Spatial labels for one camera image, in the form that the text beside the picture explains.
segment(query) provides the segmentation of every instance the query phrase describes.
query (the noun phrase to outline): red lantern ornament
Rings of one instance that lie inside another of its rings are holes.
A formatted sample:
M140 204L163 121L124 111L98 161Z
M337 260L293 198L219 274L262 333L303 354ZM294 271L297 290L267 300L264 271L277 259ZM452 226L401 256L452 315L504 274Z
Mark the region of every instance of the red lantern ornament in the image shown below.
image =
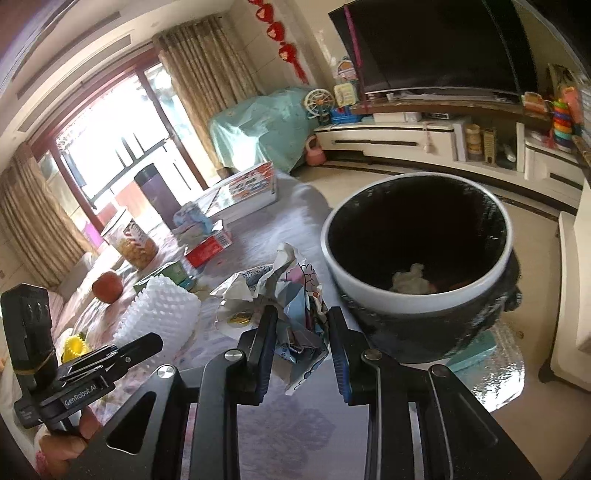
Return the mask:
M269 28L267 28L267 35L275 41L284 41L285 27L281 22L273 22L269 25Z
M297 60L297 49L293 43L286 43L279 49L279 56L282 60L287 63L291 63L294 66L295 74L305 85L309 85L308 77L301 67L300 62Z
M256 11L256 17L266 23L273 23L273 5L262 4L259 10Z

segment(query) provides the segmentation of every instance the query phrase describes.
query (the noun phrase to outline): barcode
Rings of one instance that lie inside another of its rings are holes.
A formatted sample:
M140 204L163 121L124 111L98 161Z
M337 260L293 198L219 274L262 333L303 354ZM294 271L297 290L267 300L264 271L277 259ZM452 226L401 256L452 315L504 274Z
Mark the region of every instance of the barcode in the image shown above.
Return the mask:
M222 248L228 248L232 244L224 231L216 233L215 237Z

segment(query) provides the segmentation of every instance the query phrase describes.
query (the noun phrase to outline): beige floor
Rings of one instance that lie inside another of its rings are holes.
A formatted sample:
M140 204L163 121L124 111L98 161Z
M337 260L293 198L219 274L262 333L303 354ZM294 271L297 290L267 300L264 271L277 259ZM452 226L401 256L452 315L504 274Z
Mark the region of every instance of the beige floor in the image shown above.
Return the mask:
M330 165L353 166L343 162ZM393 167L375 168L400 171ZM386 174L327 167L303 167L297 176L320 190L331 206L338 205L367 184L387 177ZM515 194L491 190L550 214L557 213ZM523 393L494 416L542 478L557 480L591 434L591 395L559 382L542 384L538 380L539 367L550 352L558 312L560 242L556 237L557 221L517 206L506 206L515 229L523 303L516 311L505 313L504 320L515 331L525 359L526 377Z

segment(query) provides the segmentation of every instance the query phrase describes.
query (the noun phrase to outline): curtain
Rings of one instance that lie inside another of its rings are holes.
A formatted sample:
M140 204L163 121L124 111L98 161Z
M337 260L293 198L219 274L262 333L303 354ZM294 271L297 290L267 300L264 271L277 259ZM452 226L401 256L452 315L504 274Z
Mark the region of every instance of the curtain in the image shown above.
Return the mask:
M209 136L209 120L260 94L250 72L216 16L179 25L152 40L203 148L221 170Z
M27 144L0 177L0 228L39 286L50 290L93 251L47 188Z

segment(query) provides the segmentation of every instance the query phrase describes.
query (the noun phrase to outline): green box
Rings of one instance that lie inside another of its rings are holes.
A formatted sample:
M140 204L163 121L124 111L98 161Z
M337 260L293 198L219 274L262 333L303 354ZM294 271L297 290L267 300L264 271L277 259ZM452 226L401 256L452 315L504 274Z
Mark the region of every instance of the green box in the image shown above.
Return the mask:
M150 278L158 277L159 275L170 278L175 283L175 285L180 285L189 276L187 272L185 272L183 264L180 260L177 260L176 262L169 262L137 282L134 285L135 292L141 292L148 284L148 280L150 280Z

